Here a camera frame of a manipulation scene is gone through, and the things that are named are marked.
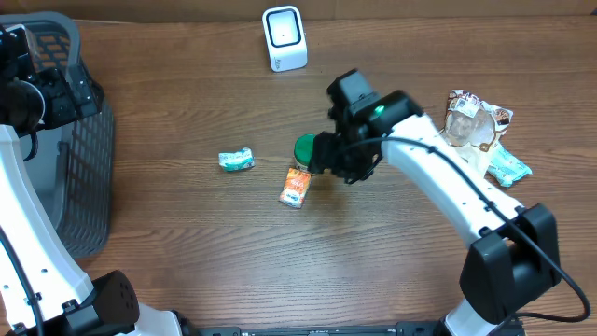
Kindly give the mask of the small teal wipes pack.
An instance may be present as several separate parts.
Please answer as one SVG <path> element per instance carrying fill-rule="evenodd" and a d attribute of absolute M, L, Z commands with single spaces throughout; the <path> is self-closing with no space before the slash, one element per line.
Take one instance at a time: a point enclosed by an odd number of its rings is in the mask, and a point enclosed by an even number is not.
<path fill-rule="evenodd" d="M 225 172 L 238 172 L 251 169 L 256 165 L 253 151 L 249 147 L 236 152 L 219 153 L 218 163 Z"/>

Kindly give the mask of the orange snack packet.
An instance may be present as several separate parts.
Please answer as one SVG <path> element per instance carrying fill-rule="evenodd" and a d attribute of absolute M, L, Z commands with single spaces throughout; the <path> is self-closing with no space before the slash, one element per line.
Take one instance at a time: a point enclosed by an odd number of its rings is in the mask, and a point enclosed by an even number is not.
<path fill-rule="evenodd" d="M 289 168 L 279 201 L 290 207 L 300 209 L 311 185 L 312 176 L 296 168 Z"/>

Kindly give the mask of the beige brown snack bag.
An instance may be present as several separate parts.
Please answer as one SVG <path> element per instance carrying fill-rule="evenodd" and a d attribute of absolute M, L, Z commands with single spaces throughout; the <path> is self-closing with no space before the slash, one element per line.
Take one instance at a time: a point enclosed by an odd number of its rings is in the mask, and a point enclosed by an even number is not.
<path fill-rule="evenodd" d="M 440 133 L 458 155 L 484 177 L 513 115 L 511 110 L 491 105 L 470 91 L 452 90 Z"/>

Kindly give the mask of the green lid jar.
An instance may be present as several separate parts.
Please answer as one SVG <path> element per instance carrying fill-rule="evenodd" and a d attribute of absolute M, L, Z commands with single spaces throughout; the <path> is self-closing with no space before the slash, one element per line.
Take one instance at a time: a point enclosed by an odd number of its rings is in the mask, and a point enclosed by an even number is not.
<path fill-rule="evenodd" d="M 293 155 L 296 166 L 303 172 L 309 171 L 309 165 L 312 159 L 314 134 L 303 134 L 294 145 Z"/>

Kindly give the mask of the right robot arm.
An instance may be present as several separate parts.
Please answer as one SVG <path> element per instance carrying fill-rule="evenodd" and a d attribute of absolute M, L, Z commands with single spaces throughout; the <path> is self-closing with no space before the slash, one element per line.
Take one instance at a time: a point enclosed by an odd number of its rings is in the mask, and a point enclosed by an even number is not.
<path fill-rule="evenodd" d="M 382 160 L 405 174 L 444 214 L 467 249 L 463 301 L 436 328 L 444 335 L 491 335 L 561 277 L 556 219 L 525 207 L 477 175 L 403 91 L 380 96 L 353 69 L 327 88 L 332 133 L 315 136 L 309 170 L 353 184 Z"/>

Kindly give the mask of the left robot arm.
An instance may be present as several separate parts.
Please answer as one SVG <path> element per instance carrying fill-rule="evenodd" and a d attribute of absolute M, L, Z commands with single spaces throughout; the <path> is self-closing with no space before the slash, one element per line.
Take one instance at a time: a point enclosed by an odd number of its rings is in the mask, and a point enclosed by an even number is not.
<path fill-rule="evenodd" d="M 1 19 L 1 298 L 14 335 L 193 335 L 138 301 L 121 271 L 91 279 L 111 218 L 115 121 L 63 15 Z"/>

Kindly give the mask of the teal tissue pack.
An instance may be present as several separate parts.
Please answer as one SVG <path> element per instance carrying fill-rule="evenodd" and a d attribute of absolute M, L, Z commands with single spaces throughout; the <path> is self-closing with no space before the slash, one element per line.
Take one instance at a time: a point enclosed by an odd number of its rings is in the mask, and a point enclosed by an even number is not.
<path fill-rule="evenodd" d="M 500 143 L 495 146 L 488 172 L 504 188 L 510 188 L 533 173 L 528 165 L 507 151 Z"/>

